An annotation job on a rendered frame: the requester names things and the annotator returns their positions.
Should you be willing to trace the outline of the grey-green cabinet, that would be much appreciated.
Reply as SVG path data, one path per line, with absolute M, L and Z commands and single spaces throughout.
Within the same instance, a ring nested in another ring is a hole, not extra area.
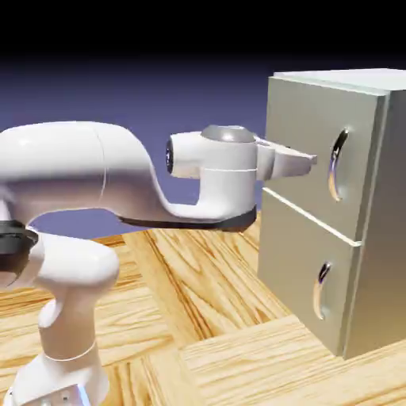
M 406 339 L 406 71 L 279 72 L 271 79 L 387 92 L 338 356 L 353 358 Z

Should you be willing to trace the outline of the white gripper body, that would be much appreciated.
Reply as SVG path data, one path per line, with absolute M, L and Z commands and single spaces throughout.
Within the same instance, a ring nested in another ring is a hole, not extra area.
M 316 155 L 309 155 L 291 147 L 255 137 L 257 145 L 257 179 L 296 177 L 308 174 L 317 163 Z

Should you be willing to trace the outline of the grey-green cabinet door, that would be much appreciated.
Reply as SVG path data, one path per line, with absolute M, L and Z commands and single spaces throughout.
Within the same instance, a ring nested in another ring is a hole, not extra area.
M 343 354 L 352 272 L 361 242 L 353 241 L 273 190 L 262 192 L 260 280 L 330 352 Z M 313 285 L 324 262 L 319 320 L 312 308 Z
M 271 180 L 267 187 L 349 239 L 360 240 L 387 100 L 385 91 L 271 79 L 267 139 L 316 155 L 317 164 L 305 176 Z M 335 201 L 327 186 L 328 168 L 344 128 L 349 136 L 337 168 L 341 200 Z

